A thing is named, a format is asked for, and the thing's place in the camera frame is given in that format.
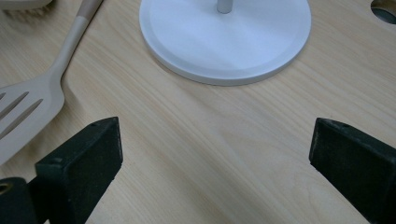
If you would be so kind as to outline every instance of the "wood grain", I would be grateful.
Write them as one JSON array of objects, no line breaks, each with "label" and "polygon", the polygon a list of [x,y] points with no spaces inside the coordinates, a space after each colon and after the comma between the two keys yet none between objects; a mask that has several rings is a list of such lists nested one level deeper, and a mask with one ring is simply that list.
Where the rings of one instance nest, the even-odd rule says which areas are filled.
[{"label": "wood grain", "polygon": [[[80,2],[0,12],[0,87],[51,65]],[[311,35],[290,66],[224,88],[151,56],[139,0],[104,1],[64,74],[63,110],[0,178],[32,179],[36,161],[118,116],[124,164],[88,223],[367,223],[308,153],[317,117],[396,147],[396,26],[368,0],[309,4]]]}]

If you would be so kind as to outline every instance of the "metal pole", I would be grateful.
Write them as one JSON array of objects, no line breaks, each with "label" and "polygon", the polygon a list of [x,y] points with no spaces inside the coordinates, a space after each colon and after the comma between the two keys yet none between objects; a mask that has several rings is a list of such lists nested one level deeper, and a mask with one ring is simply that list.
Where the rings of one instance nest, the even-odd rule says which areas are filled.
[{"label": "metal pole", "polygon": [[218,12],[227,14],[233,10],[233,0],[218,0]]}]

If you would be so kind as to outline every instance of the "spatula slot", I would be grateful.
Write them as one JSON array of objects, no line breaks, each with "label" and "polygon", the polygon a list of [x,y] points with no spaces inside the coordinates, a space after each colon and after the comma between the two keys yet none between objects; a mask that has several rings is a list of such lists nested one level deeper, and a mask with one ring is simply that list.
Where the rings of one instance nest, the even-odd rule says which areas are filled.
[{"label": "spatula slot", "polygon": [[[11,102],[11,104],[7,105],[6,107],[4,107],[1,111],[0,111],[0,120],[5,117],[13,108],[15,108],[15,106],[17,106],[17,104],[19,104],[23,98],[25,98],[27,96],[27,94],[29,94],[29,91],[24,92],[22,95],[20,95],[18,98],[16,98],[13,102]],[[3,93],[0,96],[0,100],[3,99],[3,97],[6,96],[5,93]]]},{"label": "spatula slot", "polygon": [[3,139],[7,134],[12,132],[20,123],[22,123],[33,111],[43,102],[43,99],[39,99],[34,104],[30,105],[25,109],[13,122],[11,122],[1,133],[0,140]]}]

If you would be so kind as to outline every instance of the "white circular stand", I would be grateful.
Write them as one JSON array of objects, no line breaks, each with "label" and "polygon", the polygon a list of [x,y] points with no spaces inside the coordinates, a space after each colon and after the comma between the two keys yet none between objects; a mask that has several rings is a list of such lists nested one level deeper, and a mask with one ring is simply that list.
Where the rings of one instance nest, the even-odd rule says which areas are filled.
[{"label": "white circular stand", "polygon": [[139,16],[161,63],[220,86],[274,75],[300,52],[311,29],[307,0],[142,0]]}]

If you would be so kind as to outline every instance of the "spatula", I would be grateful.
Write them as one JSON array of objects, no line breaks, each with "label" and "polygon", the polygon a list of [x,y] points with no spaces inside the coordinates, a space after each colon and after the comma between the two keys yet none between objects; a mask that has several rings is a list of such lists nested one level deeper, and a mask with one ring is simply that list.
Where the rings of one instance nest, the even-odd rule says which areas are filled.
[{"label": "spatula", "polygon": [[62,109],[62,75],[102,1],[82,1],[60,53],[46,73],[0,88],[0,164],[30,142]]}]

